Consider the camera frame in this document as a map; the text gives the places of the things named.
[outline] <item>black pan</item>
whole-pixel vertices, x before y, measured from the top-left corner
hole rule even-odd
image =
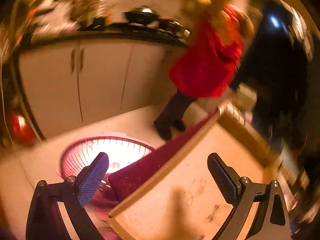
[[[182,25],[176,22],[173,19],[158,19],[159,21],[159,29],[171,32],[173,34],[177,34],[182,30]]]
[[[156,21],[159,17],[158,13],[147,6],[134,8],[129,12],[124,13],[129,23],[138,23],[142,25],[148,25],[153,21]]]

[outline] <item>red fabric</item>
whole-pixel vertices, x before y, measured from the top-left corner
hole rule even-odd
[[[169,76],[177,89],[192,98],[220,97],[230,84],[242,55],[236,11],[227,5],[225,12],[231,45],[224,45],[205,12],[195,43],[176,61]]]
[[[152,151],[135,163],[109,175],[111,188],[121,202],[143,183],[150,179],[163,165],[167,163],[217,112],[198,125],[186,130],[179,137],[168,141],[162,147]]]

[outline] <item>kitchen cabinet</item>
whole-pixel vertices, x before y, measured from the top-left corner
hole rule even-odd
[[[124,85],[122,112],[152,104],[151,92],[157,77],[165,46],[151,42],[136,42]]]
[[[81,41],[79,95],[84,124],[121,113],[133,46],[134,41],[123,39]]]
[[[76,42],[41,46],[20,55],[24,93],[46,138],[82,126],[76,65]]]
[[[156,74],[156,80],[152,88],[152,104],[163,105],[168,103],[170,97],[177,92],[177,87],[169,77],[169,71],[174,62],[185,53],[186,48],[165,46],[164,58]]]

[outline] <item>blue gripper pad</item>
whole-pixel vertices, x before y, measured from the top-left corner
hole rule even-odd
[[[79,186],[78,201],[83,207],[89,204],[96,193],[103,176],[106,174],[109,167],[109,157],[105,153],[99,153],[90,166],[85,167],[88,169],[88,175],[85,177]]]
[[[233,168],[228,167],[217,153],[208,156],[207,164],[225,201],[233,206],[237,205],[241,193],[239,175]]]

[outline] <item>red carpet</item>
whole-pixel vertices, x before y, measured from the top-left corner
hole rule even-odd
[[[151,152],[135,163],[109,175],[109,183],[118,198],[123,201],[143,183],[150,179],[164,164],[167,163],[217,112],[209,114],[208,118],[194,127],[186,130],[180,136],[167,142],[162,147]]]

